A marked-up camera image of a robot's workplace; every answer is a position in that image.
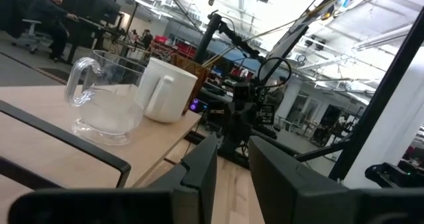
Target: floor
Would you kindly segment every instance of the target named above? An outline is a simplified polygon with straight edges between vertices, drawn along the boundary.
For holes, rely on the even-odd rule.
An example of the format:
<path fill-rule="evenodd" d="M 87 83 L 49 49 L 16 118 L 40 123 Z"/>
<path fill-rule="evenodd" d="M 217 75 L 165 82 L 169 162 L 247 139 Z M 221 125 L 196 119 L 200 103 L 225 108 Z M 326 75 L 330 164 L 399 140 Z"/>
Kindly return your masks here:
<path fill-rule="evenodd" d="M 0 33 L 0 86 L 60 85 L 58 82 L 39 74 L 31 68 L 56 68 L 64 72 L 71 70 L 69 65 L 55 64 L 49 60 L 48 53 L 45 50 L 31 55 L 25 47 L 11 46 L 11 41 L 10 38 Z M 89 51 L 86 49 L 78 50 L 75 59 L 88 54 Z M 298 150 L 300 153 L 317 149 L 305 139 L 286 131 L 281 131 L 278 134 L 278 141 Z M 194 145 L 189 145 L 188 141 L 182 140 L 169 153 L 167 158 L 174 162 L 179 162 L 186 153 L 187 148 L 190 151 L 194 147 Z M 328 175 L 334 162 L 321 157 L 308 161 L 306 165 L 323 175 Z M 142 186 L 148 185 L 171 168 L 172 165 L 170 163 L 162 161 L 145 179 Z M 213 223 L 264 223 L 250 172 L 222 158 L 218 159 Z"/>

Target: glass handle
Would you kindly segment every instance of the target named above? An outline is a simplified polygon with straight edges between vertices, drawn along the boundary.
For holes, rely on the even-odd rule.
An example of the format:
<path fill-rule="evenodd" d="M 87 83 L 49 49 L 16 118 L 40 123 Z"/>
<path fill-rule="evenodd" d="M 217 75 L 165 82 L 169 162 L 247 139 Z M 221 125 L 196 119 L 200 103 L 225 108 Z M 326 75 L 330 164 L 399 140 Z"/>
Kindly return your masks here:
<path fill-rule="evenodd" d="M 64 98 L 70 105 L 78 107 L 86 101 L 84 99 L 84 94 L 81 94 L 79 97 L 74 99 L 75 90 L 77 88 L 78 82 L 81 77 L 82 71 L 84 69 L 91 67 L 95 74 L 101 73 L 100 64 L 93 58 L 80 58 L 73 66 L 71 74 L 69 76 L 68 82 L 66 84 Z"/>

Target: office chair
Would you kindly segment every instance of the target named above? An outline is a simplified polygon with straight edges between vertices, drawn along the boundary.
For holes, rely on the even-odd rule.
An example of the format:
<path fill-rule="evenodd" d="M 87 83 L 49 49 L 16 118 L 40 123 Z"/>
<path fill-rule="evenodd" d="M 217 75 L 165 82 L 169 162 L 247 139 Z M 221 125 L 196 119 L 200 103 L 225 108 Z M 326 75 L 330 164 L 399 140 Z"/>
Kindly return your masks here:
<path fill-rule="evenodd" d="M 50 35 L 36 30 L 36 26 L 41 25 L 40 21 L 25 19 L 26 6 L 22 0 L 13 0 L 13 7 L 11 27 L 15 27 L 15 31 L 9 33 L 16 39 L 11 43 L 13 46 L 24 44 L 30 48 L 30 53 L 34 54 L 43 43 L 52 42 Z"/>

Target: gray carpet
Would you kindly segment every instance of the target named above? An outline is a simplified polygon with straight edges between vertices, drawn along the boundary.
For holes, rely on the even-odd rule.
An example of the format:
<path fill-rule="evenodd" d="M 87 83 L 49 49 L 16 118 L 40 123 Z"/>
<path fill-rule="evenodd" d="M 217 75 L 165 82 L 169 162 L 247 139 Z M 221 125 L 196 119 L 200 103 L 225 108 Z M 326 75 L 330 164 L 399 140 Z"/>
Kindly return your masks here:
<path fill-rule="evenodd" d="M 0 86 L 61 85 L 31 68 L 0 54 Z"/>

